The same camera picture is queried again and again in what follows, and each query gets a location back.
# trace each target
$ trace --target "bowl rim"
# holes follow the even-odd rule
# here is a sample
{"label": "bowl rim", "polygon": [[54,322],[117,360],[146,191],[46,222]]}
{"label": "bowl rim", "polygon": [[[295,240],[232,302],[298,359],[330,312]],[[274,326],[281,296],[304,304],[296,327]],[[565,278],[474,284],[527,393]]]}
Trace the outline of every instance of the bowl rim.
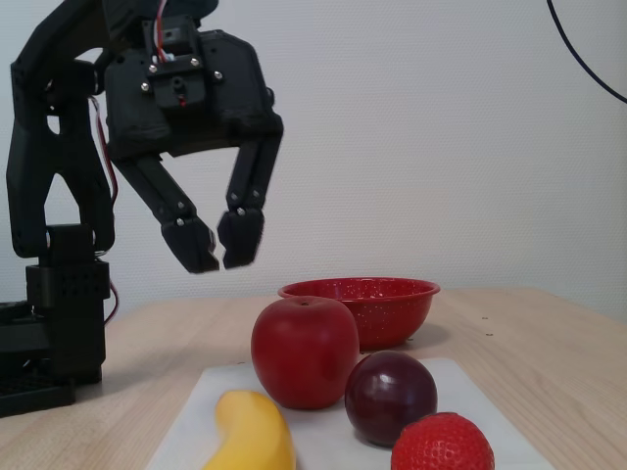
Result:
{"label": "bowl rim", "polygon": [[334,301],[341,302],[342,304],[379,304],[379,303],[389,303],[389,302],[397,302],[397,301],[410,301],[414,299],[420,299],[425,297],[432,297],[438,294],[442,289],[441,287],[430,281],[424,281],[422,279],[410,279],[407,277],[386,277],[386,276],[364,276],[364,277],[334,277],[329,279],[312,279],[310,281],[301,281],[295,282],[293,284],[288,284],[287,286],[283,286],[278,290],[279,297],[283,299],[290,299],[293,297],[301,297],[295,294],[290,294],[287,292],[288,289],[292,289],[297,286],[301,286],[303,284],[310,283],[318,283],[318,282],[332,282],[332,281],[377,281],[377,280],[385,280],[385,281],[409,281],[420,283],[425,287],[428,287],[429,290],[426,292],[418,292],[416,294],[409,294],[406,296],[394,296],[394,297],[378,297],[374,299],[334,299],[325,297],[325,299],[332,299]]}

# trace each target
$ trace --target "black cable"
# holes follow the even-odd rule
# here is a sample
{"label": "black cable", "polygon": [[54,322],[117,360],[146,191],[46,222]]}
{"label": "black cable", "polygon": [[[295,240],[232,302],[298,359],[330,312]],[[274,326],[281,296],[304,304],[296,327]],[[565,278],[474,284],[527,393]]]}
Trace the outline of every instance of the black cable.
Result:
{"label": "black cable", "polygon": [[549,10],[551,10],[551,16],[553,17],[555,26],[557,26],[559,35],[563,39],[564,44],[566,44],[566,47],[568,48],[570,53],[573,55],[575,60],[579,63],[581,67],[583,67],[584,71],[586,71],[588,75],[591,76],[595,80],[595,82],[598,83],[605,91],[607,91],[610,95],[614,96],[615,98],[618,98],[623,103],[627,103],[627,98],[625,98],[620,93],[614,91],[607,83],[601,80],[599,76],[596,73],[594,73],[592,69],[588,67],[588,65],[584,62],[581,56],[577,54],[577,51],[575,51],[575,48],[572,47],[572,44],[570,43],[570,41],[568,40],[568,37],[566,36],[566,33],[564,32],[564,28],[561,27],[561,23],[559,22],[559,18],[557,17],[557,13],[555,12],[555,7],[553,6],[553,0],[547,0],[547,2],[549,3]]}

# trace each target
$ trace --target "white cutting board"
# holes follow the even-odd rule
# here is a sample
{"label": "white cutting board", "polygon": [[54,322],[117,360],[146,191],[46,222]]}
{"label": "white cutting board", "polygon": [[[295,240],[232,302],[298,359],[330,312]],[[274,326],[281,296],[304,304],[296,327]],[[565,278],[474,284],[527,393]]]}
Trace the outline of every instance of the white cutting board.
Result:
{"label": "white cutting board", "polygon": [[[474,422],[490,441],[497,470],[554,470],[453,361],[421,361],[438,387],[438,410]],[[148,465],[149,470],[201,470],[219,446],[217,400],[228,390],[264,392],[252,364],[207,369]],[[365,444],[346,416],[344,401],[316,412],[283,409],[299,470],[389,470],[389,449]]]}

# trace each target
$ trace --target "red wire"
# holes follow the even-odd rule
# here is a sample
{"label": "red wire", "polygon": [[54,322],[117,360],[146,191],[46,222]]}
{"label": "red wire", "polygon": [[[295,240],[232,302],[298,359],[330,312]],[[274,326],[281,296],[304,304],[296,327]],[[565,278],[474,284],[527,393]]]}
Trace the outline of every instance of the red wire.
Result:
{"label": "red wire", "polygon": [[161,0],[159,10],[157,12],[157,54],[161,62],[167,62],[168,58],[164,52],[164,9],[168,0]]}
{"label": "red wire", "polygon": [[[112,186],[112,194],[111,194],[111,205],[114,206],[116,201],[118,200],[118,193],[120,188],[118,186],[118,178],[116,177],[116,173],[114,172],[114,166],[111,163],[111,158],[109,157],[109,150],[107,149],[107,139],[105,137],[105,129],[102,125],[102,120],[100,118],[100,105],[98,104],[98,100],[93,96],[90,98],[91,103],[96,110],[96,129],[98,130],[98,140],[100,141],[100,149],[102,150],[103,160],[105,161],[105,167],[107,168],[107,172],[109,173],[109,179],[111,179]],[[111,292],[114,294],[115,303],[114,308],[105,320],[105,326],[109,324],[111,320],[114,319],[116,314],[118,314],[118,310],[120,309],[120,294],[118,293],[118,289],[113,282],[110,283]]]}
{"label": "red wire", "polygon": [[116,286],[114,285],[113,282],[111,283],[111,292],[114,293],[114,298],[116,299],[116,303],[114,304],[114,309],[111,311],[111,313],[105,320],[105,326],[107,326],[109,322],[114,319],[114,317],[118,314],[118,310],[120,309],[120,294],[118,294],[118,289],[116,289]]}

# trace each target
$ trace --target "speckled red bowl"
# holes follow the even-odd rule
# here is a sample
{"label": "speckled red bowl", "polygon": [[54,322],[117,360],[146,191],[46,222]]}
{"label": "speckled red bowl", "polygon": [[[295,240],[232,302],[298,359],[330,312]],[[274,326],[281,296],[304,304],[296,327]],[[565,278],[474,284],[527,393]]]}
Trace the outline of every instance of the speckled red bowl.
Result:
{"label": "speckled red bowl", "polygon": [[315,296],[347,306],[357,322],[362,351],[405,342],[422,326],[440,286],[393,277],[352,277],[299,282],[278,291],[283,298]]}

